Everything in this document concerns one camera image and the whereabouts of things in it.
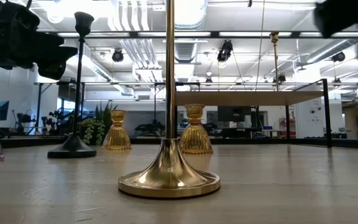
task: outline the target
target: black candlestick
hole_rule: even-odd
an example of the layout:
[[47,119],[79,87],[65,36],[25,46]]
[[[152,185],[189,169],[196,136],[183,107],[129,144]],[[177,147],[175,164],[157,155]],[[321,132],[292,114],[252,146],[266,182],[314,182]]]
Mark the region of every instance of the black candlestick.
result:
[[74,14],[76,25],[75,29],[80,35],[80,51],[78,52],[78,71],[75,92],[75,107],[73,119],[73,135],[70,136],[62,145],[56,149],[48,152],[48,158],[83,158],[92,157],[96,155],[96,150],[90,148],[83,143],[77,135],[78,123],[78,108],[80,105],[80,88],[81,88],[81,69],[82,69],[82,55],[84,51],[85,36],[91,32],[91,24],[94,21],[93,17],[84,12],[76,12]]

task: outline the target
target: computer monitor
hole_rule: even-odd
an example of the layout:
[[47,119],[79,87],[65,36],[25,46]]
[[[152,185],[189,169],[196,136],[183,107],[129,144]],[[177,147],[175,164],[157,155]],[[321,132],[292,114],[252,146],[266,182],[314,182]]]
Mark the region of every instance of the computer monitor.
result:
[[0,121],[6,121],[9,101],[0,102]]
[[218,121],[244,122],[246,115],[251,115],[250,106],[218,106]]

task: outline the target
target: black candlestick base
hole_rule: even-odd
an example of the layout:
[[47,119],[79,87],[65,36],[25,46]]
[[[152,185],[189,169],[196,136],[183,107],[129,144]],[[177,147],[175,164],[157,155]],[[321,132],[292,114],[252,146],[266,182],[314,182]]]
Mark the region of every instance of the black candlestick base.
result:
[[62,145],[48,152],[51,159],[85,158],[96,156],[96,150],[83,143],[78,136],[70,136]]

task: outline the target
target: wooden tabletop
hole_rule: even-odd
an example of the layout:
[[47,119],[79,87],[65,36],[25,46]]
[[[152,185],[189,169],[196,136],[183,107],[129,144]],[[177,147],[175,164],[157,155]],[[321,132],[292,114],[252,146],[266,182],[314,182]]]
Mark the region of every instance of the wooden tabletop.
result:
[[322,91],[177,91],[178,106],[285,106],[323,96]]
[[221,177],[221,190],[187,200],[119,193],[117,178],[145,169],[158,145],[133,145],[87,159],[47,159],[53,146],[4,150],[0,224],[358,223],[358,149],[213,146],[186,156]]

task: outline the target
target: wire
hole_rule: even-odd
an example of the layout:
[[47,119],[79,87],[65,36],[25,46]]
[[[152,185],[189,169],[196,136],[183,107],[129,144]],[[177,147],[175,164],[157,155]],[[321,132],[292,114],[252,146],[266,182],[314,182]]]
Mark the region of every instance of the wire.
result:
[[258,89],[258,79],[259,79],[259,68],[260,68],[260,53],[262,53],[262,37],[263,37],[263,30],[264,30],[264,22],[265,22],[265,3],[266,0],[264,0],[264,6],[262,9],[262,28],[260,31],[260,44],[259,44],[259,59],[258,59],[258,74],[256,76],[256,84],[255,84],[255,91]]
[[28,0],[27,5],[25,6],[25,8],[30,9],[31,3],[32,3],[32,0]]
[[244,89],[247,90],[246,84],[244,83],[244,79],[242,78],[242,75],[241,75],[241,72],[240,72],[239,64],[237,63],[236,55],[234,54],[234,50],[232,50],[232,52],[233,52],[234,61],[236,62],[237,71],[239,71],[239,75],[240,75],[240,78],[241,78],[242,85],[244,86]]

